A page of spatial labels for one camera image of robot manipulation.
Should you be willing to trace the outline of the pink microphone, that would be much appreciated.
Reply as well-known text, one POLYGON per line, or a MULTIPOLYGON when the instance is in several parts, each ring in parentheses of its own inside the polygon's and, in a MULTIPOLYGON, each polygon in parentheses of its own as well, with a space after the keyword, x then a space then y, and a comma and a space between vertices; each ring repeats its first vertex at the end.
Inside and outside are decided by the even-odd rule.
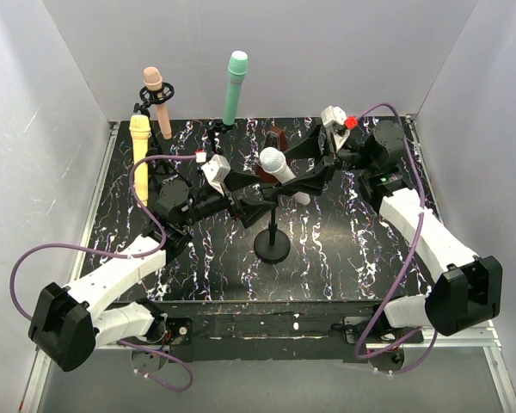
POLYGON ((155 106, 161 133, 166 140, 170 140, 172 139, 172 128, 166 104, 169 87, 164 83, 160 71, 154 66, 144 69, 143 78, 144 86, 150 94, 150 101, 155 106))

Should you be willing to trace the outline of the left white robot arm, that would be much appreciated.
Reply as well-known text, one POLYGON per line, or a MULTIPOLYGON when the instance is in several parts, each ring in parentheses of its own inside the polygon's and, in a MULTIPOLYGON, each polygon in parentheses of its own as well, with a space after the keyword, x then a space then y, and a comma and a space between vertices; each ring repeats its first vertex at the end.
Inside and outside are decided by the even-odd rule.
POLYGON ((244 200, 237 191, 261 182, 257 175, 231 171, 221 194, 210 184, 189 187, 180 178, 149 195, 157 222, 145 228, 125 249, 90 274, 65 286, 53 282, 41 292, 29 327, 29 338, 63 371, 80 367, 105 344, 136 336, 151 344, 167 333, 167 315, 148 299, 111 309, 125 291, 165 267, 192 239, 188 227, 228 211, 250 227, 274 207, 268 200, 244 200))

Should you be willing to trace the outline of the yellow microphone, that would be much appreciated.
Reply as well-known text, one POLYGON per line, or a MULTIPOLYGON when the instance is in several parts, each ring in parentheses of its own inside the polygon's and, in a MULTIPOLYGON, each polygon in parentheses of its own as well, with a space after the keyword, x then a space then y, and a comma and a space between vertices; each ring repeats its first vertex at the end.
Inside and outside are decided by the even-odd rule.
MULTIPOLYGON (((151 125, 148 117, 142 114, 134 114, 130 119, 129 130, 132 138, 133 163, 136 164, 146 157, 149 150, 151 125)), ((146 162, 142 162, 134 171, 133 186, 144 206, 147 206, 149 197, 148 180, 148 165, 146 162)))

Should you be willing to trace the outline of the white microphone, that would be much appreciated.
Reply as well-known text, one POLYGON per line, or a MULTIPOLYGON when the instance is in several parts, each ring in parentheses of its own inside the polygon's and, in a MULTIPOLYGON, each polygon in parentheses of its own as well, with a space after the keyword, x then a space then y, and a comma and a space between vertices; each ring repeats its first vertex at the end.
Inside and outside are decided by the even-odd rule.
POLYGON ((266 147, 259 156, 260 166, 265 173, 273 176, 280 184, 285 184, 296 176, 288 166, 285 154, 275 147, 266 147))

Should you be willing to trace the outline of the small black tripod clip stand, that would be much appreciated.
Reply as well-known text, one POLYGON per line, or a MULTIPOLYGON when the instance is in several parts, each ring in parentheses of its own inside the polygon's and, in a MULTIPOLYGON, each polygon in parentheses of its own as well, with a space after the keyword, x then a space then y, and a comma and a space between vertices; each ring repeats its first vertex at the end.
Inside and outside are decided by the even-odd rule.
POLYGON ((210 161, 213 155, 221 155, 224 153, 220 150, 219 140, 222 136, 227 135, 233 129, 234 125, 227 125, 222 120, 213 121, 206 129, 205 142, 209 142, 212 154, 208 155, 205 149, 199 149, 194 154, 198 164, 198 174, 204 175, 203 164, 210 161))

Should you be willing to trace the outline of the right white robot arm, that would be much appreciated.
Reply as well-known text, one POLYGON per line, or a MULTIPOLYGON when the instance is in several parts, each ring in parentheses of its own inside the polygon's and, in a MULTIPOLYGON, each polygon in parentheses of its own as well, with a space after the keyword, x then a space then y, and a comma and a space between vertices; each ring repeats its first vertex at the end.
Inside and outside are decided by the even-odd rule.
POLYGON ((405 328, 431 327, 443 336, 496 318, 501 312, 503 269, 494 256, 479 256, 460 242, 426 206, 424 188, 412 187, 401 169, 410 153, 402 125, 381 120, 359 142, 359 121, 323 123, 326 142, 310 137, 289 151, 264 148, 259 162, 279 191, 307 205, 335 170, 359 172, 359 191, 380 217, 409 243, 409 252, 427 267, 429 293, 397 297, 389 291, 363 333, 382 336, 405 328))

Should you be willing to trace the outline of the teal microphone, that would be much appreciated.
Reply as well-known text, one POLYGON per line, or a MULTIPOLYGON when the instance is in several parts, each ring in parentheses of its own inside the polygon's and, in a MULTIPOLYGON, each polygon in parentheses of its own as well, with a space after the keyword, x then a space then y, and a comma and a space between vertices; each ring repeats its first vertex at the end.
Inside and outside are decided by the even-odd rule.
POLYGON ((234 51, 228 64, 228 84, 224 99, 222 121, 226 126, 232 126, 237 115, 243 80, 249 68, 249 56, 244 51, 234 51))

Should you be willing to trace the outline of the tall black clip stand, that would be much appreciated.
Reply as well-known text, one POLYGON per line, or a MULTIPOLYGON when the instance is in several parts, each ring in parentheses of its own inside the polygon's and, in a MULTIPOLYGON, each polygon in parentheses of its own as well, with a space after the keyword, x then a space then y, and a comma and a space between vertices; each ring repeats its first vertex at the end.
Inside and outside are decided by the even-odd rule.
POLYGON ((268 265, 283 262, 291 250, 288 236, 278 228, 276 208, 270 212, 267 229, 260 231, 254 241, 255 255, 268 265))

